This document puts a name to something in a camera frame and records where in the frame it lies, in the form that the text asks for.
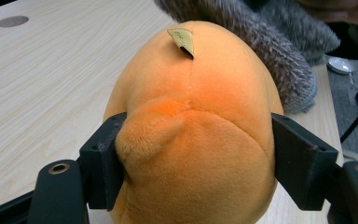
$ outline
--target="gray fluffy plush toy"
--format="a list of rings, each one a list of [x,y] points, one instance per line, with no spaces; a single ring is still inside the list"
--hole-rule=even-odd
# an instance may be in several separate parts
[[[307,111],[316,95],[311,66],[339,46],[337,36],[293,0],[155,0],[174,20],[210,21],[241,38],[275,81],[285,113]]]

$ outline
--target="wooden table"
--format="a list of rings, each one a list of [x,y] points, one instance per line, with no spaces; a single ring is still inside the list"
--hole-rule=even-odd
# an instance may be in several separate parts
[[[174,24],[151,0],[19,0],[0,7],[0,20],[12,16],[29,20],[0,27],[0,204],[32,190],[48,163],[77,158],[129,59]],[[325,66],[315,71],[316,106],[292,118],[340,149]],[[259,223],[325,223],[325,212],[300,211],[278,187]]]

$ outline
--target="paper tag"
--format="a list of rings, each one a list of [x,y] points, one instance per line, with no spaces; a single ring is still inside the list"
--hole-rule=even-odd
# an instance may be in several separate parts
[[[191,59],[194,59],[193,34],[191,31],[187,29],[169,29],[167,32],[177,47]]]

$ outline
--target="stuffed animal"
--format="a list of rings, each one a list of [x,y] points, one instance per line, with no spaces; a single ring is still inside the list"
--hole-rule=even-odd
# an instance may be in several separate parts
[[[294,0],[155,0],[179,22],[210,21],[247,43],[270,71],[285,113],[307,111],[316,95],[311,65],[339,46],[337,36]]]
[[[276,187],[271,113],[283,110],[269,70],[236,35],[189,21],[154,36],[104,117],[121,112],[116,224],[243,224],[265,213]]]

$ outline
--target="orange plush toy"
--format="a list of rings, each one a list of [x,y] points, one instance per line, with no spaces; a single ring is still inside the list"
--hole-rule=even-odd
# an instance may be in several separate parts
[[[106,108],[106,119],[128,113],[116,141],[125,179],[111,216],[116,224],[254,223],[276,186],[275,84],[225,28],[190,21],[168,31],[134,56]]]

